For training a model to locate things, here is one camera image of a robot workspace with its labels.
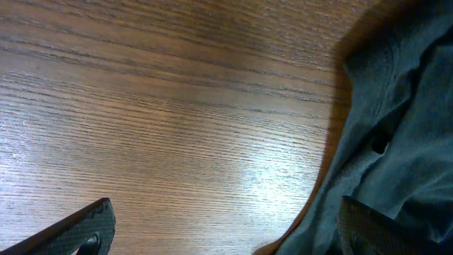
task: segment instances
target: wrinkled fabric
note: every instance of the wrinkled fabric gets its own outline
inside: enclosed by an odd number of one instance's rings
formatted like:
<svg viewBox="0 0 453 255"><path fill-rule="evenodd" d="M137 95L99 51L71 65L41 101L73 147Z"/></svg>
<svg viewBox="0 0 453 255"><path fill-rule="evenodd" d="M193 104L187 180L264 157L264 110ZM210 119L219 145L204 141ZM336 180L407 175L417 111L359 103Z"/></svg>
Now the wrinkled fabric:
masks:
<svg viewBox="0 0 453 255"><path fill-rule="evenodd" d="M342 196L451 246L453 1L425 1L345 64L352 106L328 173L277 250L341 254Z"/></svg>

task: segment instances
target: wood grain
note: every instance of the wood grain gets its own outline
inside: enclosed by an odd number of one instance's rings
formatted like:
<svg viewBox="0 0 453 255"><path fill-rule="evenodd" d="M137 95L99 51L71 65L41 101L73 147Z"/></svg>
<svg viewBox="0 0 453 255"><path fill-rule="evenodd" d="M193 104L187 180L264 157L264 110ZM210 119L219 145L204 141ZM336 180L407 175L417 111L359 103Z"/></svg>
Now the wood grain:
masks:
<svg viewBox="0 0 453 255"><path fill-rule="evenodd" d="M278 239L350 107L340 39L376 3L0 1L0 249L101 197L111 254Z"/></svg>

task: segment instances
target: garment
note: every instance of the garment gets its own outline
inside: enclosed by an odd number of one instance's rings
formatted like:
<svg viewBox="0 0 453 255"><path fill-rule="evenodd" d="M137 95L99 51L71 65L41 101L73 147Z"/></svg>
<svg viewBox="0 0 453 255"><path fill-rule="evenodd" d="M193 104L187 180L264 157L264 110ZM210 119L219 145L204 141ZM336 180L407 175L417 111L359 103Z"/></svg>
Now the garment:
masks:
<svg viewBox="0 0 453 255"><path fill-rule="evenodd" d="M336 155L308 213L277 255L341 254L336 215L344 195L448 247L452 26L453 1L425 1L346 62L352 106Z"/></svg>

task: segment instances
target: dark shirt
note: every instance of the dark shirt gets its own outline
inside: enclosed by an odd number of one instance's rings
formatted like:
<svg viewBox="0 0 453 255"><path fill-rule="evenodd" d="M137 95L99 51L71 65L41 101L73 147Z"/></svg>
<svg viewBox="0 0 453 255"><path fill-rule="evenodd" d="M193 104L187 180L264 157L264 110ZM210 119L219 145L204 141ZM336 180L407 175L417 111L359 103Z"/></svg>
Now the dark shirt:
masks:
<svg viewBox="0 0 453 255"><path fill-rule="evenodd" d="M343 195L446 244L453 226L453 1L428 0L345 65L352 107L336 155L277 255L336 254Z"/></svg>

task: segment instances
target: black object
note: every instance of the black object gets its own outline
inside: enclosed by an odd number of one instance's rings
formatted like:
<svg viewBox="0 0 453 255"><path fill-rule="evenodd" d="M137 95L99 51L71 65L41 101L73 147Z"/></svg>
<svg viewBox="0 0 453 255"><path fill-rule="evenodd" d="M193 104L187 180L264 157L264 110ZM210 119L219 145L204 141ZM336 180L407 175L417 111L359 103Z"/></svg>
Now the black object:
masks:
<svg viewBox="0 0 453 255"><path fill-rule="evenodd" d="M338 212L337 228L343 255L440 254L436 242L346 195Z"/></svg>
<svg viewBox="0 0 453 255"><path fill-rule="evenodd" d="M109 198L101 198L43 231L0 252L0 255L106 255L115 235L115 215Z"/></svg>

